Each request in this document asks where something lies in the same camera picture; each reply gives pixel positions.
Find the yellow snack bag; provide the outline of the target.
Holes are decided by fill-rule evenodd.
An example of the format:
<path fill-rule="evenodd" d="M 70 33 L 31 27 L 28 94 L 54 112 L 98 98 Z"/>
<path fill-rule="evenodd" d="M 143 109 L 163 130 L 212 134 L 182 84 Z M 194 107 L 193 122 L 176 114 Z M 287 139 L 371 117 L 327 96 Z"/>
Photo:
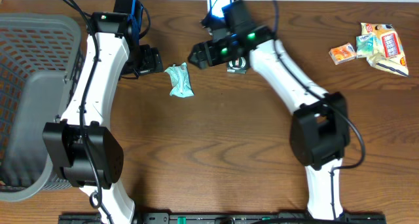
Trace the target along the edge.
<path fill-rule="evenodd" d="M 391 24 L 361 23 L 361 34 L 373 37 L 373 53 L 367 57 L 371 67 L 400 75 L 409 76 L 403 45 Z"/>

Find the dark green round-logo box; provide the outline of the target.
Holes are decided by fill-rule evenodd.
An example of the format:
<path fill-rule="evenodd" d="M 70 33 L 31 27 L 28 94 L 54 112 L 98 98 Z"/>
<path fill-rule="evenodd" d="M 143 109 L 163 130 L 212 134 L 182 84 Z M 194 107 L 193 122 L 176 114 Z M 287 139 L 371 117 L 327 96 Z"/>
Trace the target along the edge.
<path fill-rule="evenodd" d="M 229 73 L 245 74 L 248 69 L 247 60 L 244 57 L 240 57 L 236 60 L 229 61 L 227 63 L 227 71 Z"/>

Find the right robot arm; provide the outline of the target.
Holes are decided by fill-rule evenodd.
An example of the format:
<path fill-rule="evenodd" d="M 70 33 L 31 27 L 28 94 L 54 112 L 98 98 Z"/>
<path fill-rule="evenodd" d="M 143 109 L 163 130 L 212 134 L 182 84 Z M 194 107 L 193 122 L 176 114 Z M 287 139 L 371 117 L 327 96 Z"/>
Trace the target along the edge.
<path fill-rule="evenodd" d="M 312 81 L 288 55 L 275 31 L 255 23 L 244 1 L 234 1 L 221 11 L 221 18 L 209 10 L 202 19 L 212 39 L 195 44 L 188 61 L 205 69 L 242 57 L 249 60 L 292 116 L 289 143 L 306 170 L 308 213 L 314 219 L 339 220 L 344 210 L 338 169 L 350 143 L 344 96 Z"/>

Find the teal tissue pack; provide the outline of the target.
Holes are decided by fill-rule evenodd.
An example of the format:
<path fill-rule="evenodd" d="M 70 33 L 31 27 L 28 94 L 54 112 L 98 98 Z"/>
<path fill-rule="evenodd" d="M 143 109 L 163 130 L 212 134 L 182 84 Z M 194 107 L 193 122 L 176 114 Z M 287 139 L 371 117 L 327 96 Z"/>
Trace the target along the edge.
<path fill-rule="evenodd" d="M 356 37 L 357 58 L 368 58 L 374 52 L 374 35 L 372 33 Z"/>

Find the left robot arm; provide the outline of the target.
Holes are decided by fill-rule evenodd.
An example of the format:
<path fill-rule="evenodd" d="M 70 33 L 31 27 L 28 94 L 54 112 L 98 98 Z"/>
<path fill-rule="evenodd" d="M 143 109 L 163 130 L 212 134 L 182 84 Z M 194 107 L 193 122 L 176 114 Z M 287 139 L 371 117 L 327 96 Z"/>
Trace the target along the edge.
<path fill-rule="evenodd" d="M 111 133 L 111 108 L 118 81 L 163 70 L 157 48 L 141 45 L 148 13 L 140 0 L 115 0 L 113 11 L 87 15 L 74 0 L 88 31 L 87 53 L 74 95 L 59 122 L 43 129 L 58 177 L 88 195 L 98 223 L 139 223 L 136 204 L 120 179 L 124 151 Z"/>

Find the orange tissue pack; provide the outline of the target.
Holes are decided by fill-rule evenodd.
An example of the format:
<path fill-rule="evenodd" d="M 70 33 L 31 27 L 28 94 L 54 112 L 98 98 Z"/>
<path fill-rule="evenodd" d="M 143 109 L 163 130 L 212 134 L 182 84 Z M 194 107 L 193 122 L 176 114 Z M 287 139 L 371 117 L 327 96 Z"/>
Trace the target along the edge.
<path fill-rule="evenodd" d="M 329 55 L 335 65 L 342 64 L 357 57 L 356 51 L 351 43 L 346 43 L 345 45 L 332 48 L 329 51 Z"/>

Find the teal wrapper pack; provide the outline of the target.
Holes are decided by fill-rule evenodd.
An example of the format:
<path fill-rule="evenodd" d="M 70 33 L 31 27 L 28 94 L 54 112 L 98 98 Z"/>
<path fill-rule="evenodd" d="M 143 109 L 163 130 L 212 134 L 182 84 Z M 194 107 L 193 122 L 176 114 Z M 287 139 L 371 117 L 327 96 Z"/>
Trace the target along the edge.
<path fill-rule="evenodd" d="M 176 96 L 178 98 L 194 96 L 186 62 L 183 62 L 181 65 L 174 64 L 173 66 L 168 67 L 164 72 L 170 76 L 172 84 L 170 96 Z"/>

